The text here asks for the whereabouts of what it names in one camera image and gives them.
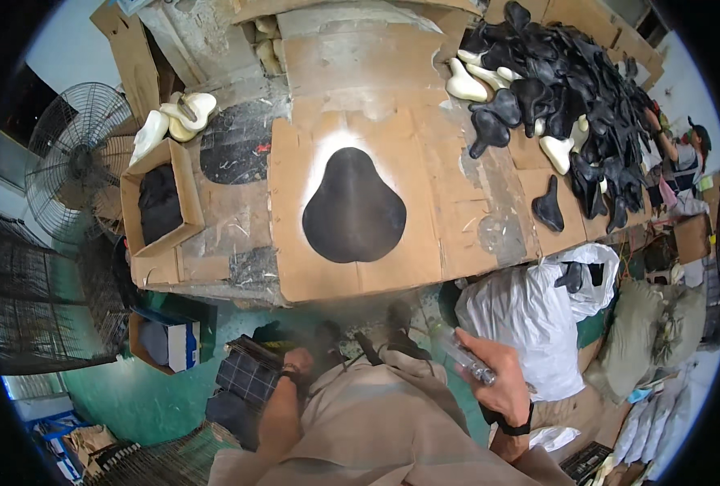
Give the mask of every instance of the white plastic bag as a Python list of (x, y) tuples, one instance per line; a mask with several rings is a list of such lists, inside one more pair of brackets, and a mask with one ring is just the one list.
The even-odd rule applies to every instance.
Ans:
[(665, 430), (662, 431), (659, 444), (656, 446), (654, 466), (649, 472), (650, 477), (653, 477), (655, 481), (664, 472), (664, 468), (678, 451), (678, 447), (688, 433), (691, 408), (692, 392), (689, 390), (689, 386), (686, 385), (678, 394), (673, 411), (667, 417)]
[(649, 438), (649, 431), (651, 430), (651, 421), (654, 420), (654, 412), (656, 411), (656, 399), (653, 397), (649, 402), (648, 407), (644, 410), (644, 413), (640, 414), (640, 420), (638, 421), (638, 432), (635, 434), (633, 444), (629, 447), (627, 455), (624, 457), (624, 462), (627, 464), (634, 463), (644, 453), (644, 447), (646, 446), (646, 440)]
[(656, 402), (656, 411), (654, 412), (654, 420), (651, 423), (649, 438), (646, 440), (644, 453), (640, 457), (640, 460), (644, 463), (650, 462), (656, 457), (656, 448), (662, 437), (662, 431), (665, 430), (667, 417), (670, 416), (670, 412), (673, 411), (675, 406), (675, 396), (675, 391), (667, 387), (662, 391), (659, 400)]
[(627, 455), (629, 447), (635, 440), (635, 434), (638, 432), (638, 421), (640, 420), (640, 414), (644, 413), (646, 407), (648, 407), (648, 400), (641, 400), (633, 405), (633, 408), (627, 414), (627, 418), (624, 419), (622, 424), (622, 431), (618, 433), (618, 439), (616, 445), (613, 448), (613, 456), (615, 460), (614, 464), (619, 464), (624, 456)]
[(542, 446), (546, 452), (558, 450), (581, 435), (581, 431), (572, 427), (542, 427), (530, 433), (530, 449)]
[[(564, 263), (577, 261), (584, 264), (581, 269), (581, 289), (569, 294), (570, 308), (576, 322), (594, 316), (600, 309), (607, 307), (613, 298), (613, 282), (618, 271), (618, 255), (616, 251), (599, 243), (586, 243), (578, 248), (563, 251), (545, 258), (544, 263)], [(587, 264), (603, 264), (603, 278), (599, 286), (592, 285), (592, 277)]]
[(582, 391), (578, 329), (558, 264), (510, 267), (468, 286), (455, 306), (460, 326), (473, 336), (513, 346), (521, 372), (538, 393), (558, 401)]

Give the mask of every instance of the saddle foam padding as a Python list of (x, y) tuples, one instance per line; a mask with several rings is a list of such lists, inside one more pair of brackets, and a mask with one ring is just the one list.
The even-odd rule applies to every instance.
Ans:
[(398, 244), (406, 227), (403, 200), (362, 150), (336, 150), (303, 211), (308, 244), (330, 261), (376, 261)]

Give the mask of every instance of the white wall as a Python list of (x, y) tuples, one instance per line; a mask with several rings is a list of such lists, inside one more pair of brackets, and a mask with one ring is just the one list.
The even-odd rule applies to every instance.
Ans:
[(90, 22), (103, 1), (65, 0), (25, 55), (25, 63), (54, 92), (89, 81), (113, 88), (121, 83), (109, 41)]
[(665, 56), (662, 64), (665, 73), (649, 91), (649, 96), (659, 103), (675, 135), (689, 129), (687, 115), (692, 117), (693, 122), (705, 127), (713, 145), (705, 161), (705, 174), (718, 172), (720, 122), (703, 77), (676, 32), (668, 33), (656, 49)]

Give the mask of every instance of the sack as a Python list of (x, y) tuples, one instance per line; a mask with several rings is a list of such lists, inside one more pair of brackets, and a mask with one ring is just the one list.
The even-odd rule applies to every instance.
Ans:
[(654, 412), (654, 420), (651, 423), (649, 438), (646, 440), (644, 453), (640, 457), (640, 460), (644, 463), (650, 462), (656, 457), (656, 448), (659, 445), (662, 432), (665, 430), (667, 417), (670, 416), (675, 406), (675, 396), (676, 393), (673, 392), (672, 388), (667, 387), (662, 391), (659, 400), (656, 402), (656, 411)]
[(538, 393), (533, 401), (558, 401), (582, 391), (578, 329), (558, 264), (494, 271), (462, 291), (455, 313), (473, 336), (516, 348), (521, 372)]
[(530, 449), (542, 446), (546, 452), (558, 450), (581, 435), (581, 431), (572, 427), (543, 427), (530, 433)]
[[(568, 294), (570, 308), (573, 310), (573, 318), (576, 322), (594, 316), (600, 312), (600, 309), (604, 309), (611, 303), (613, 282), (616, 280), (616, 272), (618, 271), (618, 255), (613, 248), (599, 243), (586, 243), (578, 248), (569, 249), (544, 259), (544, 262), (548, 261), (556, 263), (577, 261), (584, 264), (581, 269), (583, 282), (581, 289), (574, 294)], [(592, 285), (588, 264), (603, 264), (603, 276), (600, 285)]]
[(648, 407), (648, 400), (641, 400), (633, 405), (633, 408), (627, 414), (627, 418), (624, 419), (622, 424), (622, 430), (618, 433), (618, 439), (613, 448), (614, 464), (619, 464), (624, 456), (627, 455), (629, 447), (635, 440), (635, 434), (638, 432), (638, 421), (640, 420), (640, 414), (644, 413), (646, 407)]
[[(688, 433), (689, 412), (692, 408), (692, 392), (685, 386), (678, 398), (675, 400), (673, 411), (667, 417), (665, 429), (656, 446), (655, 464), (667, 464), (678, 451), (682, 439)], [(658, 477), (661, 471), (651, 471), (650, 474)]]
[(651, 366), (663, 300), (656, 286), (645, 281), (627, 279), (618, 290), (615, 318), (605, 345), (584, 373), (584, 378), (614, 403), (625, 401)]
[(646, 440), (648, 439), (649, 432), (651, 430), (651, 422), (654, 420), (654, 413), (656, 412), (656, 399), (656, 396), (652, 398), (648, 407), (644, 410), (644, 413), (640, 414), (638, 432), (635, 434), (633, 444), (629, 447), (627, 455), (624, 457), (624, 462), (627, 464), (631, 464), (639, 460), (644, 453)]
[(705, 293), (703, 285), (665, 286), (668, 301), (654, 340), (654, 364), (671, 368), (697, 351), (705, 329)]

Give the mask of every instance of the pile of saddles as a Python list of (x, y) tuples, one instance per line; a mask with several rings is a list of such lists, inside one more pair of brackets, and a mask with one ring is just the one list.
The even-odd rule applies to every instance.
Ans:
[[(539, 136), (542, 150), (557, 171), (568, 174), (573, 193), (588, 219), (607, 215), (607, 232), (627, 224), (627, 210), (644, 209), (640, 144), (650, 150), (651, 128), (644, 109), (652, 107), (634, 78), (633, 58), (624, 59), (624, 76), (602, 47), (572, 26), (530, 22), (530, 12), (516, 2), (504, 8), (505, 22), (481, 22), (452, 59), (454, 76), (446, 89), (474, 100), (471, 120), (476, 141), (470, 156), (489, 145), (505, 147), (510, 128), (525, 126), (528, 138)], [(494, 98), (468, 72), (490, 84)], [(564, 229), (556, 199), (557, 178), (548, 192), (533, 200), (533, 212), (552, 231)]]

